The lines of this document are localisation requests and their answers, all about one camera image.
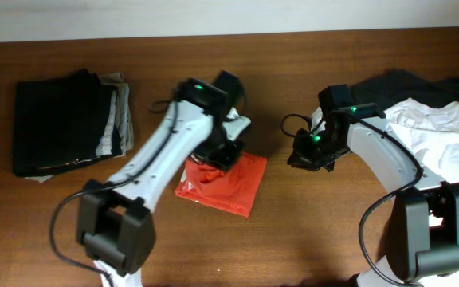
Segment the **red orange printed t-shirt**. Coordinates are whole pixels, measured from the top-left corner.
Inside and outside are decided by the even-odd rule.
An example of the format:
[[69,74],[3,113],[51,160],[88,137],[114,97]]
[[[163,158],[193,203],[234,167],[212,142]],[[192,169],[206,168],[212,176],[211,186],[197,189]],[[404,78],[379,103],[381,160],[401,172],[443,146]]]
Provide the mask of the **red orange printed t-shirt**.
[[245,152],[229,171],[188,159],[175,195],[247,218],[266,165],[266,158]]

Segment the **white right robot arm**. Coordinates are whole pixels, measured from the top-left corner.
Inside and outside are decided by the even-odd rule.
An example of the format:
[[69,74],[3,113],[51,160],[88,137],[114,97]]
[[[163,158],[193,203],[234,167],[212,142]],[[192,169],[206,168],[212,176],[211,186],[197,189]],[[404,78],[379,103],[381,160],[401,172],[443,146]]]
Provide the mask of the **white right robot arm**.
[[[349,152],[358,155],[386,189],[364,212],[358,238],[369,270],[354,275],[353,286],[419,286],[424,277],[459,272],[459,183],[449,183],[418,159],[374,103],[356,104],[347,85],[322,90],[321,118],[292,134],[288,165],[333,171]],[[385,255],[374,262],[367,252],[364,226],[388,200],[394,205],[385,233]]]

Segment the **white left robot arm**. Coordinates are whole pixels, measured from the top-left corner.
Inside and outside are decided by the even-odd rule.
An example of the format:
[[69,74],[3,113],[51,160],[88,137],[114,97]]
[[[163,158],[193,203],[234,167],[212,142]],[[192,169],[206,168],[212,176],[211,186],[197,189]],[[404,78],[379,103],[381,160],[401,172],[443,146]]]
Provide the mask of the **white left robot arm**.
[[138,153],[106,183],[89,181],[80,197],[76,239],[105,286],[140,286],[140,271],[156,241],[152,214],[177,170],[194,157],[228,171],[243,148],[249,118],[238,113],[245,90],[220,72],[207,84],[178,84],[160,125]]

